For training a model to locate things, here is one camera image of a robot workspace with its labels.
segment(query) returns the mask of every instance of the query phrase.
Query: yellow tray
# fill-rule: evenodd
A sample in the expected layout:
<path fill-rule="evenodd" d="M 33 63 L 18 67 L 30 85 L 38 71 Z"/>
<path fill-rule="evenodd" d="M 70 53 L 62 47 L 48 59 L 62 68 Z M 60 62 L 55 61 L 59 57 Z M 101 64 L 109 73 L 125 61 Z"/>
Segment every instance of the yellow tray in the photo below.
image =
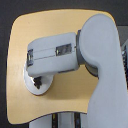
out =
<path fill-rule="evenodd" d="M 27 45 L 31 41 L 61 33 L 77 33 L 89 17 L 98 13 L 111 17 L 101 11 L 53 10 L 16 19 L 11 31 L 7 64 L 7 115 L 10 123 L 26 123 L 61 111 L 87 113 L 88 102 L 98 79 L 90 75 L 85 66 L 76 72 L 55 75 L 50 89 L 41 96 L 35 96 L 27 90 L 23 67 Z"/>

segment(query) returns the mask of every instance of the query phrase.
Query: robotic arm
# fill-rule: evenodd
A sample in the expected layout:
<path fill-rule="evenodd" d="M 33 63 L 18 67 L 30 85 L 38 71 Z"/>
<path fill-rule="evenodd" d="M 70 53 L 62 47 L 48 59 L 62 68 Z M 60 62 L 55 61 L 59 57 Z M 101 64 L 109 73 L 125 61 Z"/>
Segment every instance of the robotic arm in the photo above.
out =
<path fill-rule="evenodd" d="M 34 87 L 29 90 L 38 95 L 47 81 L 49 86 L 43 89 L 44 93 L 54 74 L 75 71 L 81 64 L 99 77 L 88 105 L 88 127 L 127 128 L 128 96 L 118 31 L 103 14 L 92 16 L 77 36 L 66 33 L 31 42 L 25 66 L 28 76 L 24 73 L 26 86 Z M 27 77 L 34 78 L 35 86 L 30 86 Z"/>

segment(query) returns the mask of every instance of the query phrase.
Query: white plastic casing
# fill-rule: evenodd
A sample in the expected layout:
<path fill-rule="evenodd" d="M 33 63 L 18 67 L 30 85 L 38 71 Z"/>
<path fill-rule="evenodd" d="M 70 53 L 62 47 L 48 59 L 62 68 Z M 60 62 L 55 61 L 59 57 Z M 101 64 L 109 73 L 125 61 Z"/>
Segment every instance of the white plastic casing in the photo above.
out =
<path fill-rule="evenodd" d="M 29 128 L 52 128 L 52 115 L 43 116 L 31 121 Z"/>
<path fill-rule="evenodd" d="M 88 105 L 88 128 L 128 128 L 128 94 L 115 23 L 103 14 L 92 16 L 81 30 L 79 45 L 99 77 Z"/>
<path fill-rule="evenodd" d="M 87 114 L 80 114 L 81 128 L 88 128 Z"/>
<path fill-rule="evenodd" d="M 74 128 L 74 113 L 58 113 L 58 128 Z"/>
<path fill-rule="evenodd" d="M 71 44 L 71 53 L 56 56 L 56 47 L 66 44 Z M 79 67 L 75 33 L 36 39 L 28 45 L 28 51 L 31 49 L 33 49 L 33 65 L 26 69 L 30 77 L 54 75 L 58 72 L 76 70 Z"/>

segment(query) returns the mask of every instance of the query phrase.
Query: gray background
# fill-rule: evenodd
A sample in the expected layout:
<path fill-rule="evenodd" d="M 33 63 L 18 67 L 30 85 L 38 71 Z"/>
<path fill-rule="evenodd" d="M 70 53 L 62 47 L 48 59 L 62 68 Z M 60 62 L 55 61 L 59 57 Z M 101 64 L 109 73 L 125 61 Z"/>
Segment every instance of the gray background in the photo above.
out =
<path fill-rule="evenodd" d="M 128 38 L 127 0 L 0 0 L 0 128 L 28 128 L 28 124 L 11 125 L 7 120 L 6 65 L 12 23 L 22 14 L 53 9 L 107 11 L 118 25 L 121 44 Z"/>

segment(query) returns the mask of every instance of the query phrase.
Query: wooden board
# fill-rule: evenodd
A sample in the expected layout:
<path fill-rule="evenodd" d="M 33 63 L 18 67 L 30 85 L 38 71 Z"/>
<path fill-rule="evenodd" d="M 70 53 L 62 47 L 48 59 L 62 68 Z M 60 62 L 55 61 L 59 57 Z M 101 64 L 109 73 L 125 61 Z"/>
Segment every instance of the wooden board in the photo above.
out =
<path fill-rule="evenodd" d="M 87 112 L 98 79 L 85 66 L 57 74 L 50 89 L 41 96 L 31 94 L 24 83 L 23 67 L 27 45 L 36 38 L 76 32 L 92 15 L 108 13 L 89 10 L 54 10 L 20 16 L 13 24 L 7 64 L 7 116 L 12 124 L 61 111 Z"/>

